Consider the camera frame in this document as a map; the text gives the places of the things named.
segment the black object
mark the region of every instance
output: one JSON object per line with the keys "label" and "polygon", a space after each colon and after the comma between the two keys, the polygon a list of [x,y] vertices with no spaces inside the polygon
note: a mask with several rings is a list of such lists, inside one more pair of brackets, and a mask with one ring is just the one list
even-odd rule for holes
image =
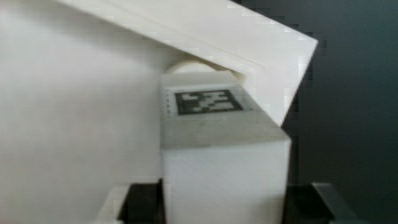
{"label": "black object", "polygon": [[132,185],[120,220],[125,224],[166,224],[162,182]]}
{"label": "black object", "polygon": [[289,187],[283,224],[367,224],[329,183]]}
{"label": "black object", "polygon": [[[132,185],[120,214],[125,224],[166,224],[162,188],[162,181]],[[368,224],[329,183],[289,187],[283,224]]]}

